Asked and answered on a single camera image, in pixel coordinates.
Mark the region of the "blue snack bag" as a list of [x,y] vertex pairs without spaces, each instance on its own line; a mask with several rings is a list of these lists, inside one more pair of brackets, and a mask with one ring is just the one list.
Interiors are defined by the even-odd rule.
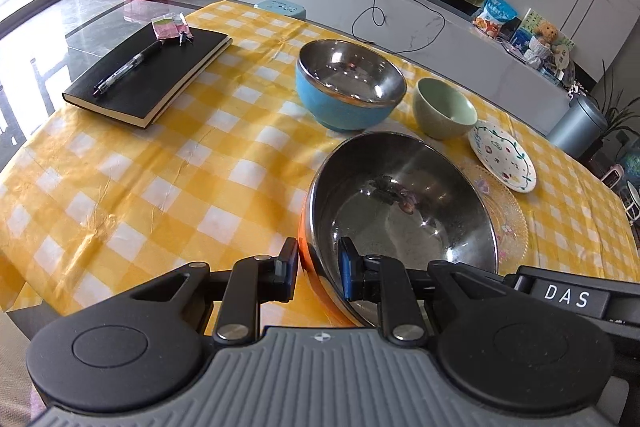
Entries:
[[487,37],[497,38],[502,26],[514,20],[518,12],[506,0],[485,0],[472,24]]

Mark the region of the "green potted plant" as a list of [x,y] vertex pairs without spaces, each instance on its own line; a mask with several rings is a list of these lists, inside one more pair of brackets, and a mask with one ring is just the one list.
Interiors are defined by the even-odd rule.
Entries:
[[590,98],[608,123],[601,136],[602,152],[609,158],[622,155],[639,138],[639,69],[621,72],[614,65],[602,67]]

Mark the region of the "teddy bear toy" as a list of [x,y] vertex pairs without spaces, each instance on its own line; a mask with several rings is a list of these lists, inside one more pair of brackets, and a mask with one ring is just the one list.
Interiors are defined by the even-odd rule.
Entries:
[[544,60],[547,60],[553,53],[553,43],[558,35],[558,28],[548,20],[541,20],[529,40],[528,49],[524,55],[526,62],[538,67]]

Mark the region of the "light blue plastic stool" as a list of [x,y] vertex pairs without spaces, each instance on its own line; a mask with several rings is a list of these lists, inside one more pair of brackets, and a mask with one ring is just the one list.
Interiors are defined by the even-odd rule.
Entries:
[[288,0],[262,0],[255,3],[254,7],[273,14],[295,18],[296,20],[306,20],[307,18],[307,12],[303,5]]

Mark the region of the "large orange steel bowl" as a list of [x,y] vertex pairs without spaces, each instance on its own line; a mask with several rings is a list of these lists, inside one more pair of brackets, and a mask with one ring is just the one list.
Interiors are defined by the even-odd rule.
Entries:
[[338,241],[424,270],[433,260],[495,273],[498,244],[471,181],[413,136],[361,133],[329,153],[314,176],[298,226],[302,263],[317,296],[346,324],[373,326],[375,305],[344,298]]

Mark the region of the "pink packet with clips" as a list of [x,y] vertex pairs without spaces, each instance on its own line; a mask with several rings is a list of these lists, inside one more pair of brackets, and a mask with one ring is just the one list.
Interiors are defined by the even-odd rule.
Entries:
[[151,20],[157,40],[177,41],[179,46],[193,42],[191,29],[182,13],[168,13]]

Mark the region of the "blue steel bowl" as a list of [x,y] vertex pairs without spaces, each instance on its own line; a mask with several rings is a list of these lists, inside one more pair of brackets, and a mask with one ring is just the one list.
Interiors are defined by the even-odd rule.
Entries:
[[360,44],[317,39],[299,50],[295,88],[319,124],[351,132],[381,124],[406,95],[407,83],[398,67]]

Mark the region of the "yellow checkered tablecloth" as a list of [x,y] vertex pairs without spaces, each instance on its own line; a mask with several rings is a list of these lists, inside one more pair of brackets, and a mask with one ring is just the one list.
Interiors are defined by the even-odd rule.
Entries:
[[[277,254],[297,235],[317,169],[345,139],[295,91],[299,48],[340,38],[231,1],[188,15],[232,45],[162,117],[136,130],[58,110],[1,173],[1,312],[91,306],[202,260],[229,269]],[[462,89],[480,119],[524,145],[538,182],[515,195],[527,221],[524,265],[639,282],[620,198],[537,132]]]

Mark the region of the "clear glass patterned plate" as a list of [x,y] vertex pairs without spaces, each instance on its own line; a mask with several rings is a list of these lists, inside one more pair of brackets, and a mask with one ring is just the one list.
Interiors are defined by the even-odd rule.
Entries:
[[480,193],[489,213],[497,237],[499,271],[514,272],[524,263],[528,251],[528,228],[518,201],[485,168],[466,165],[462,171]]

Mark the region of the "white marble tv cabinet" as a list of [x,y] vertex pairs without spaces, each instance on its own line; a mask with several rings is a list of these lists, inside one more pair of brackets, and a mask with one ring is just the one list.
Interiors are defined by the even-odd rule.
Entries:
[[564,90],[507,54],[470,22],[431,1],[288,1],[303,5],[308,20],[445,76],[542,134],[550,132],[568,109]]

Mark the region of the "black notebook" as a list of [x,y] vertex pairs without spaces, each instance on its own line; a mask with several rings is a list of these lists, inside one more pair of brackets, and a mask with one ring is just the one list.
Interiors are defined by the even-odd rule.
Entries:
[[191,32],[192,43],[179,46],[177,41],[164,41],[157,54],[95,98],[92,92],[101,80],[157,40],[152,26],[144,26],[78,77],[63,92],[63,100],[134,127],[149,127],[232,43],[231,37],[221,32],[198,28]]

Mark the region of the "grey trash bin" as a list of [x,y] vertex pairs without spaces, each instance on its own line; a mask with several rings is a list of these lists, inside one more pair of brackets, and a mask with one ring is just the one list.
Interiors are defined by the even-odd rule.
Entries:
[[578,159],[608,127],[596,103],[583,95],[570,100],[567,112],[547,134],[547,140],[564,153]]

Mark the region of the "green ceramic bowl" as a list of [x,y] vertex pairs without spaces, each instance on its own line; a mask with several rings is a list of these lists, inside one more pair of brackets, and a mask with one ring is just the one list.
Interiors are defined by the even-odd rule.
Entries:
[[436,78],[421,78],[412,99],[420,130],[435,140],[457,138],[477,123],[474,105],[458,89]]

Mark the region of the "black pen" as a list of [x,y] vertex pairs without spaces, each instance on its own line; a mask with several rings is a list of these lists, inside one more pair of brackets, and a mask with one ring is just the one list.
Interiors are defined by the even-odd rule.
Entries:
[[92,95],[95,98],[99,98],[99,96],[104,95],[111,87],[114,86],[115,83],[118,83],[119,80],[122,80],[125,76],[127,76],[130,72],[136,69],[138,66],[143,64],[146,60],[149,60],[151,56],[157,54],[157,52],[163,47],[163,40],[156,40],[145,49],[143,49],[140,53],[136,54],[133,58],[119,67],[116,72],[113,72],[111,76],[106,77],[101,80],[96,87],[94,87]]

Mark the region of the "white fruit pattern plate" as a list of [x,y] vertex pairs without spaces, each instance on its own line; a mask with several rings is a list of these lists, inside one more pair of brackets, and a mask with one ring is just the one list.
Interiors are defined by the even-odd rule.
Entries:
[[533,161],[509,132],[478,120],[468,137],[477,159],[498,181],[514,192],[533,191],[537,184]]

